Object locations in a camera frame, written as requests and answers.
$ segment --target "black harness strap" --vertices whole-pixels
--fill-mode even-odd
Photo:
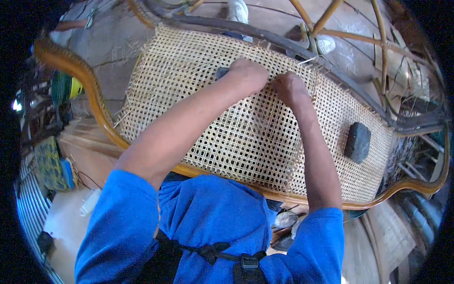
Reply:
[[[143,266],[136,283],[173,283],[177,275],[183,252],[161,230],[158,230],[156,239],[159,241],[159,248]]]
[[[201,248],[188,247],[179,244],[176,240],[170,240],[161,230],[158,231],[156,239],[159,241],[159,248],[144,265],[136,278],[136,283],[173,283],[183,255],[182,249],[199,254],[211,265],[214,265],[218,258],[237,262],[233,266],[234,284],[267,283],[259,265],[259,261],[266,256],[264,251],[254,255],[235,256],[222,252],[230,247],[229,243],[215,243]]]

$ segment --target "black buckle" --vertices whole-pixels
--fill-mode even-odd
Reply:
[[[243,267],[243,269],[256,269],[256,268],[258,268],[258,259],[257,259],[257,257],[243,256],[241,258],[241,267]]]

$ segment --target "forearm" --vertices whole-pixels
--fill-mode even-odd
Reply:
[[[315,110],[310,106],[299,108],[294,113],[304,147],[304,177],[309,208],[311,211],[329,207],[342,209],[341,183]]]
[[[246,97],[235,74],[222,79],[172,106],[131,144],[116,168],[146,179],[156,190],[203,131],[231,105]]]

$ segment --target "woven cane panel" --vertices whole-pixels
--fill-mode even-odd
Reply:
[[[270,71],[269,83],[257,96],[238,102],[214,121],[183,162],[283,195],[306,195],[298,125],[271,84],[277,74],[291,70],[304,80],[314,96],[322,131],[342,182],[344,201],[370,201],[384,172],[391,131],[313,68],[241,40],[157,27],[131,75],[116,130],[133,141],[173,104],[213,83],[219,67],[228,67],[240,57],[265,66]],[[342,156],[348,127],[355,121],[372,132],[370,153],[362,165]]]

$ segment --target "blue t-shirt sleeve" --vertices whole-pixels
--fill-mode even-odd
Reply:
[[[157,192],[113,170],[96,204],[75,264],[76,283],[130,282],[157,249]]]
[[[287,255],[270,256],[272,262],[265,265],[280,263],[286,269],[268,277],[287,279],[292,283],[340,283],[344,241],[342,211],[319,209],[302,221]]]

